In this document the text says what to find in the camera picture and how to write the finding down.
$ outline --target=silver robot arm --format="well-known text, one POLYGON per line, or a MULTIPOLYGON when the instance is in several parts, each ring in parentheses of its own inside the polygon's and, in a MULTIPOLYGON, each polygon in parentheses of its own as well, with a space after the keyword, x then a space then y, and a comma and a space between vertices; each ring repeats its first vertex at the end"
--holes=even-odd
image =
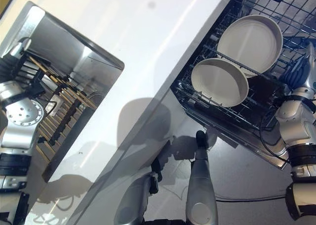
POLYGON ((216 199, 206 151, 207 137, 203 131, 197 132, 197 145, 189 180, 186 222, 167 219, 144 221, 148 197, 158 192, 156 177, 147 174, 135 180, 125 192, 118 206, 114 225, 217 225, 216 199))
POLYGON ((29 196, 19 190, 27 185, 34 135, 44 116, 43 107, 14 81, 14 69, 30 43, 23 38, 0 58, 0 105, 8 119, 0 139, 0 225, 25 219, 29 196))
POLYGON ((303 78, 276 112, 292 167, 293 183, 286 190, 285 200, 294 220, 316 215, 316 107, 311 101, 316 93, 315 60, 315 48, 309 43, 300 59, 303 78))

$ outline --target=metal surface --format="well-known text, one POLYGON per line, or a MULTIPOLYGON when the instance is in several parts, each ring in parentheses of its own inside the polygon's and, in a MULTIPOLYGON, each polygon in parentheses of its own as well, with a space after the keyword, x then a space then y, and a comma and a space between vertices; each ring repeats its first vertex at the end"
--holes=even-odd
POLYGON ((25 186, 26 181, 27 177, 5 176, 3 178, 2 189, 19 189, 19 186, 25 186))
POLYGON ((15 81, 8 81, 0 84, 0 101, 6 100, 17 94, 21 94, 23 90, 15 81))
POLYGON ((117 58, 31 2, 4 38, 0 55, 24 37, 32 39, 29 51, 48 60, 58 75, 70 75, 87 95, 106 95, 124 68, 117 58))
POLYGON ((292 167, 292 173, 295 177, 316 177, 316 165, 302 165, 297 167, 292 167))
MULTIPOLYGON (((35 83, 40 83, 45 91, 36 100, 50 115, 45 116, 47 120, 39 125, 39 143, 36 148, 45 160, 50 160, 83 110, 86 107, 93 110, 97 108, 98 105, 95 105, 88 96, 97 92, 103 99, 122 73, 123 63, 31 2, 24 6, 4 38, 0 46, 0 55, 5 55, 12 47, 12 53, 15 54, 19 54, 15 50, 21 47, 28 47, 28 52, 27 58, 20 62, 22 67, 15 77, 16 83, 22 89, 10 86, 11 89, 25 91, 35 83), (24 38, 24 41, 16 44, 21 38, 24 38)), ((16 83, 10 82, 11 85, 18 87, 16 83)), ((5 87, 0 85, 1 98, 16 94, 17 90, 7 91, 5 87)), ((27 135, 36 128, 40 119, 33 117, 36 108, 24 114, 30 108, 25 104, 27 102, 23 100, 8 106, 9 121, 1 152, 13 153, 18 150, 22 153, 21 149, 28 150, 27 145, 32 137, 27 135), (13 146, 10 140, 16 136, 16 132, 23 135, 20 137, 19 146, 13 146)), ((43 117, 44 114, 44 110, 40 109, 39 116, 43 117)))
POLYGON ((262 122, 264 140, 273 152, 282 158, 287 158, 274 113, 277 100, 289 94, 290 88, 279 81, 279 78, 288 68, 295 65, 297 59, 305 55, 306 40, 315 43, 315 13, 316 0, 231 0, 171 87, 187 114, 204 125, 216 127, 220 132, 246 146, 273 165, 283 168, 284 163, 271 156, 263 147, 258 132, 264 115, 272 111, 267 118, 264 117, 265 120, 262 122), (280 26, 283 34, 281 55, 264 74, 216 50, 218 40, 229 25, 251 14, 264 15, 273 19, 280 26), (215 102, 212 97, 205 97, 192 87, 191 72, 194 66, 212 57, 228 59, 240 68, 245 68, 257 75, 248 79, 249 93, 240 105, 225 108, 215 102))
POLYGON ((1 147, 31 151, 38 123, 44 117, 43 107, 28 98, 6 107, 8 125, 1 147))

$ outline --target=white bowl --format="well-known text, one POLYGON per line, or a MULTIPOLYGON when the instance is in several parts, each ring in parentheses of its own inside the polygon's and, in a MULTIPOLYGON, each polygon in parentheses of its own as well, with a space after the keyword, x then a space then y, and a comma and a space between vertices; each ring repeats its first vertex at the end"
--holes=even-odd
POLYGON ((191 81, 196 91, 224 107, 238 105, 248 95, 246 76, 232 62, 221 58, 198 63, 192 71, 191 81))
MULTIPOLYGON (((282 46, 282 31, 275 21, 262 15, 249 15, 225 30, 217 51, 263 73, 277 61, 282 46)), ((256 76, 245 68, 241 70, 248 78, 256 76)))

